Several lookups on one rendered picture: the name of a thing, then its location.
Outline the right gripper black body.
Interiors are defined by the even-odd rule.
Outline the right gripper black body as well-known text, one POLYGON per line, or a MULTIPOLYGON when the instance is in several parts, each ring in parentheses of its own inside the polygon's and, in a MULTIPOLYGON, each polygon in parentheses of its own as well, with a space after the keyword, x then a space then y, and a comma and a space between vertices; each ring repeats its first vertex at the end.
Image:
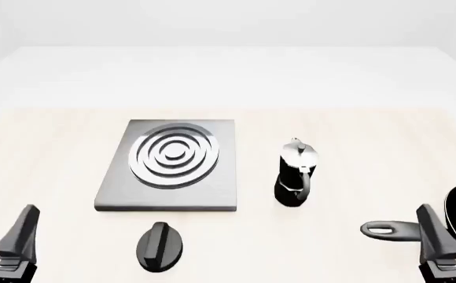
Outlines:
POLYGON ((420 256, 419 270, 425 283, 456 283, 456 260, 429 260, 420 256))

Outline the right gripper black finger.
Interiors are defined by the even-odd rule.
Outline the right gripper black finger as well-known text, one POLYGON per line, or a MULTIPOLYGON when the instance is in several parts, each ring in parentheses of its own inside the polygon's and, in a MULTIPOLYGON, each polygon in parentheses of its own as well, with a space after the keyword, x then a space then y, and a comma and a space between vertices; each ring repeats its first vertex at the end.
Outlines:
POLYGON ((456 240, 434 209, 429 204, 422 204, 416 214, 421 233, 420 263, 456 260, 456 240))

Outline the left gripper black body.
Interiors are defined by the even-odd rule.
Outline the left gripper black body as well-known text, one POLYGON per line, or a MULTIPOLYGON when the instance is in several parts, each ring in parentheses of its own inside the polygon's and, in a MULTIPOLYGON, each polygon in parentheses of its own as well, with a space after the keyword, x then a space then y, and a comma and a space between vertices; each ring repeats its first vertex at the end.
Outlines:
POLYGON ((31 283, 37 266, 30 261, 6 259, 0 262, 0 283, 31 283))

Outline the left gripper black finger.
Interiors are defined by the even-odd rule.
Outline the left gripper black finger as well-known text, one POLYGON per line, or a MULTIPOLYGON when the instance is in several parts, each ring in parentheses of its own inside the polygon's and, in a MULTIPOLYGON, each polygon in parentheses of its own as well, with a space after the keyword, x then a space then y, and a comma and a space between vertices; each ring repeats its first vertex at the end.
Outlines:
POLYGON ((15 223, 0 240, 0 259, 13 258, 29 263, 37 263, 35 236, 39 223, 40 210, 27 204, 15 223))

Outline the black and silver moka pot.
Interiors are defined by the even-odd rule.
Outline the black and silver moka pot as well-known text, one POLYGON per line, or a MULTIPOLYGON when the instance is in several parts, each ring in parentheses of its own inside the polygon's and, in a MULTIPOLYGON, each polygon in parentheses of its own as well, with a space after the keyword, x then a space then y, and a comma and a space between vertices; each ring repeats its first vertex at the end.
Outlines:
POLYGON ((311 191, 311 177, 318 165, 318 153, 311 145, 292 138, 280 152, 275 199, 286 207, 299 207, 311 191))

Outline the flat grey stove plate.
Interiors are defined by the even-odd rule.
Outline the flat grey stove plate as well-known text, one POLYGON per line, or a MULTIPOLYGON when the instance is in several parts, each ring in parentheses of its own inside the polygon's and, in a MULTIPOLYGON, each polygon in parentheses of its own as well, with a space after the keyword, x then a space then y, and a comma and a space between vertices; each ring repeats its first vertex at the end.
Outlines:
POLYGON ((235 138, 231 119, 132 119, 94 208, 236 211, 235 138))

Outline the round black stove knob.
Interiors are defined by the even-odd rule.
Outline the round black stove knob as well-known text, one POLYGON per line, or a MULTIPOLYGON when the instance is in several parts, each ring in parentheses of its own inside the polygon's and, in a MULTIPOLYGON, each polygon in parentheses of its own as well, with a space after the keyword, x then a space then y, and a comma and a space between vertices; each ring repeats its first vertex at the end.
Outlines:
POLYGON ((180 233, 166 222, 155 222, 139 239, 136 256, 142 268, 151 273, 170 270, 181 258, 180 233))

